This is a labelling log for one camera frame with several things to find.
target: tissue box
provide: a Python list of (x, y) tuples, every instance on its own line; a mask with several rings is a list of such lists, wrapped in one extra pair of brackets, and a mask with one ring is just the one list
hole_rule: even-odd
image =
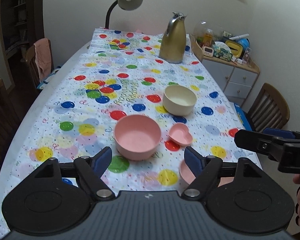
[(214, 57), (218, 57), (226, 61), (231, 61), (233, 56), (231, 52), (227, 51), (226, 49), (220, 48), (215, 44), (212, 45), (212, 48), (214, 50), (213, 52)]

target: chair backrest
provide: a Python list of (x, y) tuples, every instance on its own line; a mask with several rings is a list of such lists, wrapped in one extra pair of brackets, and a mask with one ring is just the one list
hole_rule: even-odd
[[(53, 67), (53, 60), (52, 60), (52, 51), (51, 51), (51, 42), (49, 42), (50, 54), (51, 54), (51, 70), (54, 69)], [(32, 45), (26, 52), (26, 64), (29, 68), (29, 72), (32, 76), (34, 86), (37, 87), (40, 84), (39, 79), (39, 72), (37, 64), (35, 63), (35, 47)]]
[(0, 78), (0, 168), (19, 125), (20, 119)]
[(248, 116), (252, 119), (257, 132), (266, 127), (281, 129), (290, 119), (290, 110), (280, 92), (264, 83)]

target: small pink bowl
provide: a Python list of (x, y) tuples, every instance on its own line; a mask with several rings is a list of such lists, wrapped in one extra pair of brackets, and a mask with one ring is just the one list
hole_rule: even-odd
[[(188, 165), (186, 164), (185, 160), (182, 160), (180, 165), (179, 165), (179, 174), (180, 177), (187, 183), (187, 184), (191, 184), (194, 179), (195, 176), (193, 175), (192, 171), (189, 169)], [(219, 186), (228, 184), (230, 182), (232, 182), (234, 179), (234, 177), (229, 177), (229, 178), (221, 178)]]
[(192, 135), (189, 133), (189, 128), (181, 122), (175, 123), (168, 135), (172, 141), (182, 146), (189, 146), (193, 140)]
[(114, 140), (119, 153), (132, 161), (150, 158), (155, 153), (160, 138), (159, 125), (145, 115), (127, 115), (114, 127)]

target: balloon print tablecloth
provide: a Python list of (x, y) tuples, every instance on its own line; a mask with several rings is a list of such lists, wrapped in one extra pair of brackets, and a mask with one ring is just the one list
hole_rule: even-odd
[[(42, 106), (22, 149), (15, 149), (16, 164), (4, 196), (49, 157), (70, 162), (79, 156), (93, 156), (105, 146), (112, 148), (113, 159), (102, 179), (116, 194), (119, 190), (181, 192), (186, 184), (179, 177), (178, 166), (184, 147), (168, 138), (176, 122), (189, 127), (194, 137), (192, 147), (202, 155), (215, 155), (227, 162), (247, 156), (260, 165), (254, 153), (235, 146), (234, 134), (242, 126), (223, 92), (191, 53), (189, 38), (181, 64), (157, 57), (160, 42), (160, 35), (96, 29), (88, 53), (81, 55)], [(174, 84), (197, 95), (189, 116), (173, 116), (162, 106), (165, 87)], [(157, 152), (146, 161), (129, 161), (115, 148), (116, 122), (129, 114), (145, 114), (161, 128)], [(74, 179), (65, 182), (75, 185)], [(0, 214), (0, 235), (8, 231)]]

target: gold thermos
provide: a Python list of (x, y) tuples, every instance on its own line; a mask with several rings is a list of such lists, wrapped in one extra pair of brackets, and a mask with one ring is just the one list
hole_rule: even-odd
[(160, 47), (159, 57), (169, 63), (181, 63), (186, 49), (186, 28), (183, 13), (173, 13), (165, 31)]

